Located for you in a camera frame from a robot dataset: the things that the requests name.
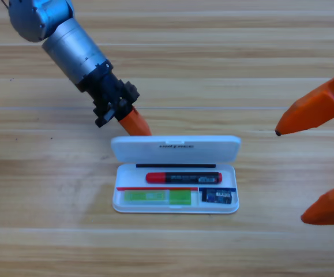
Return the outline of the orange dark-tipped gripper finger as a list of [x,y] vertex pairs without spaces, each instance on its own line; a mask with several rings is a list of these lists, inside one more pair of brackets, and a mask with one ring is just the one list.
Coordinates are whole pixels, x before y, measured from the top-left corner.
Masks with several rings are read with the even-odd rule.
[[295,101],[278,122],[278,136],[317,128],[334,118],[334,78]]

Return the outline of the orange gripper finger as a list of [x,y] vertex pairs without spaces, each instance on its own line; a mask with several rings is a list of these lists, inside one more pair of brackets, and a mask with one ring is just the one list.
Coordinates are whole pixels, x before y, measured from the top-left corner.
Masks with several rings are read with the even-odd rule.
[[301,220],[306,224],[334,225],[334,189],[320,196],[301,215]]
[[144,117],[135,109],[118,121],[130,136],[151,136],[151,130]]

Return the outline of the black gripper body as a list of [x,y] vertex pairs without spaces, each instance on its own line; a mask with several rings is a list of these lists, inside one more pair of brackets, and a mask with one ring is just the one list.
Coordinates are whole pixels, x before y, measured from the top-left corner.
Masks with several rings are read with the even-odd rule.
[[111,63],[98,63],[76,84],[80,92],[87,92],[93,99],[93,112],[97,116],[95,124],[100,128],[112,118],[121,121],[130,115],[135,110],[133,103],[140,95],[131,82],[117,79],[112,69]]

